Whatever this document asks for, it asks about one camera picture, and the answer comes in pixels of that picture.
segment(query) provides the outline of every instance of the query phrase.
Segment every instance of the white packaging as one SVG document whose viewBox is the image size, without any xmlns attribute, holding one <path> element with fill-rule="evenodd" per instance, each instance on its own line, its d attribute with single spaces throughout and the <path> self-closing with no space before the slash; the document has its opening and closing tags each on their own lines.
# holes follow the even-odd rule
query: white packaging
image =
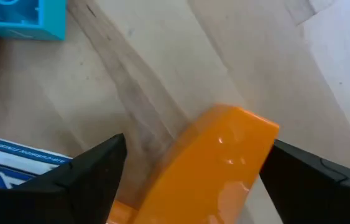
<svg viewBox="0 0 350 224">
<path fill-rule="evenodd" d="M 61 154 L 0 139 L 0 189 L 11 189 L 69 161 Z"/>
</svg>

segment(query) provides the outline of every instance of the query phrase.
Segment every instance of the orange plastic block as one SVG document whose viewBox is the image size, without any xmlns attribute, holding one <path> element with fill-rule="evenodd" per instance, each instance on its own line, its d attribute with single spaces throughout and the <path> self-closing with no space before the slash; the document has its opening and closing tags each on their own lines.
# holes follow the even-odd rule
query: orange plastic block
<svg viewBox="0 0 350 224">
<path fill-rule="evenodd" d="M 179 138 L 129 223 L 235 223 L 278 131 L 243 109 L 215 106 Z"/>
<path fill-rule="evenodd" d="M 108 224 L 127 224 L 132 223 L 134 216 L 137 214 L 136 210 L 124 205 L 121 202 L 114 201 L 111 207 Z"/>
</svg>

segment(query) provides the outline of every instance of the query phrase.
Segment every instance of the light wood floor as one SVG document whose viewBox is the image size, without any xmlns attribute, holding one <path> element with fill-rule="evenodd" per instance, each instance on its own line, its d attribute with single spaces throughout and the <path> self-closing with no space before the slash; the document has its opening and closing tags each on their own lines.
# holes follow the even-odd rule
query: light wood floor
<svg viewBox="0 0 350 224">
<path fill-rule="evenodd" d="M 350 50 L 334 57 L 350 46 L 350 20 L 334 25 L 350 0 L 295 1 L 69 0 L 65 42 L 0 40 L 0 137 L 76 156 L 124 132 L 118 198 L 135 207 L 154 164 L 215 103 L 350 167 Z M 280 223 L 259 179 L 241 221 Z"/>
</svg>

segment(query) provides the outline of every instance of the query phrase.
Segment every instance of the wood grain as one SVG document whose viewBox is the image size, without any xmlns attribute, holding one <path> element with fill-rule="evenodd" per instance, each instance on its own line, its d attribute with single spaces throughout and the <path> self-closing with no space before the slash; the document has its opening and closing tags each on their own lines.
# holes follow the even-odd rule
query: wood grain
<svg viewBox="0 0 350 224">
<path fill-rule="evenodd" d="M 191 0 L 247 108 L 280 139 L 350 167 L 350 124 L 282 1 Z"/>
<path fill-rule="evenodd" d="M 350 122 L 350 0 L 338 0 L 298 26 Z"/>
<path fill-rule="evenodd" d="M 65 42 L 0 40 L 0 138 L 74 157 L 125 133 L 129 157 L 119 198 L 136 203 L 151 169 L 142 136 L 72 16 L 67 29 Z"/>
<path fill-rule="evenodd" d="M 155 73 L 93 1 L 73 0 L 68 9 L 102 58 L 127 112 L 138 123 L 144 148 L 159 157 L 188 120 Z"/>
<path fill-rule="evenodd" d="M 163 125 L 174 133 L 172 136 L 176 136 L 185 124 L 217 102 L 244 105 L 244 100 L 228 76 L 227 68 L 186 1 L 148 1 L 139 4 L 135 1 L 73 0 L 68 8 L 103 61 L 111 63 L 112 59 L 104 54 L 115 51 L 128 72 L 127 77 L 130 75 L 139 84 L 141 92 L 154 109 L 172 113 L 159 113 Z M 166 108 L 180 111 L 173 113 Z M 173 123 L 184 125 L 176 127 L 171 125 Z M 254 189 L 255 194 L 249 197 L 250 202 L 246 205 L 249 213 L 253 214 L 253 223 L 261 208 L 266 210 L 266 218 L 280 220 L 262 182 L 258 181 Z"/>
</svg>

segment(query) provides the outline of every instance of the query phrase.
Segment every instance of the blue box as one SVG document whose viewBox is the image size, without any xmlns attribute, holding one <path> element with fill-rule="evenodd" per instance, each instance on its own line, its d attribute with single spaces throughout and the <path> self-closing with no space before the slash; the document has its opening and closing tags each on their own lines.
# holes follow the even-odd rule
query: blue box
<svg viewBox="0 0 350 224">
<path fill-rule="evenodd" d="M 66 0 L 0 0 L 0 36 L 64 40 Z"/>
</svg>

